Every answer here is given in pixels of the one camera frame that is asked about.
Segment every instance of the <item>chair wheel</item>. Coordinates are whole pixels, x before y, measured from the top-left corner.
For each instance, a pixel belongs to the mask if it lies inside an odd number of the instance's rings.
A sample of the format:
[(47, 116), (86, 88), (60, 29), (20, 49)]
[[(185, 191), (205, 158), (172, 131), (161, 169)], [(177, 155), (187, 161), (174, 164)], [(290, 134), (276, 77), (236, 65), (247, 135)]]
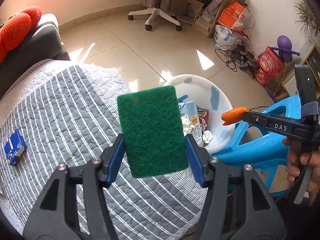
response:
[(149, 32), (152, 30), (152, 25), (146, 24), (146, 30)]

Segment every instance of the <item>white bag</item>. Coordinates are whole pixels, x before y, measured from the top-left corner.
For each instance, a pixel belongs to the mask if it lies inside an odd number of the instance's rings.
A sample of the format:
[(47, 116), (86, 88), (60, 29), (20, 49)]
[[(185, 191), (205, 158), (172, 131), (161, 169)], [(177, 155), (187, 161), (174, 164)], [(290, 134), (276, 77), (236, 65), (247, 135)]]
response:
[(215, 26), (214, 34), (213, 34), (213, 43), (217, 46), (223, 46), (221, 49), (223, 50), (233, 50), (237, 48), (238, 44), (241, 44), (241, 38), (237, 33), (233, 34), (232, 30), (227, 27), (223, 27), (219, 24)]

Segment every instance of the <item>finger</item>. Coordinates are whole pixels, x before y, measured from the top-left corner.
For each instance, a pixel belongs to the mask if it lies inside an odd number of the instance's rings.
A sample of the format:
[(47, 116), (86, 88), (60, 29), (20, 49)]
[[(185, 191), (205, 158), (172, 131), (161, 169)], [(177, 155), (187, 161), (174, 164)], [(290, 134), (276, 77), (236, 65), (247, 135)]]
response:
[(307, 192), (309, 193), (309, 203), (312, 204), (319, 192), (319, 186), (313, 180), (310, 180)]
[(288, 162), (288, 174), (292, 177), (298, 177), (300, 174), (300, 170), (297, 166), (293, 165), (292, 163)]
[(312, 180), (316, 183), (320, 183), (320, 168), (314, 167), (312, 172)]
[(284, 138), (284, 139), (282, 140), (282, 144), (283, 144), (284, 146), (291, 146), (291, 141), (290, 141), (290, 139), (289, 139), (288, 137), (286, 137), (286, 138)]
[[(310, 157), (310, 153), (301, 154), (301, 157), (300, 157), (301, 164), (306, 165), (309, 157)], [(316, 168), (320, 168), (320, 152), (319, 151), (312, 153), (309, 165), (312, 165)]]
[(287, 181), (293, 183), (295, 180), (295, 177), (290, 176), (289, 174), (287, 175)]
[(290, 148), (287, 155), (288, 161), (294, 165), (299, 164), (299, 157), (295, 154), (295, 152)]

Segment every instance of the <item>white plastic basin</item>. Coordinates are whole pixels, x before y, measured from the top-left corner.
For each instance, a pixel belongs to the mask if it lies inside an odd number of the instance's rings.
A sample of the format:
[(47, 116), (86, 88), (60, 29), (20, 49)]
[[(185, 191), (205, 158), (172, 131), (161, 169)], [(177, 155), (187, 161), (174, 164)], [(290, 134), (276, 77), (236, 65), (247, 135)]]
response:
[(205, 146), (209, 154), (221, 150), (230, 141), (235, 124), (223, 126), (221, 115), (232, 109), (227, 96), (215, 84), (196, 75), (179, 75), (164, 84), (174, 86), (177, 98), (188, 95), (184, 102), (195, 101), (196, 105), (209, 110), (208, 129), (213, 139)]

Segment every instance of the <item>red stuffed toy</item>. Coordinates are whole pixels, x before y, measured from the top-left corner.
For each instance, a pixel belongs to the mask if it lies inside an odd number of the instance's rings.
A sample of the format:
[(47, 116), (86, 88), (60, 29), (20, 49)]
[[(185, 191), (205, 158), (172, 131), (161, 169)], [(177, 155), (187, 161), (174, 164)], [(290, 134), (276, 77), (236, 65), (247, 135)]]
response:
[(2, 28), (0, 27), (0, 63), (8, 52), (18, 47), (29, 31), (37, 26), (41, 16), (39, 7), (27, 7), (12, 16)]

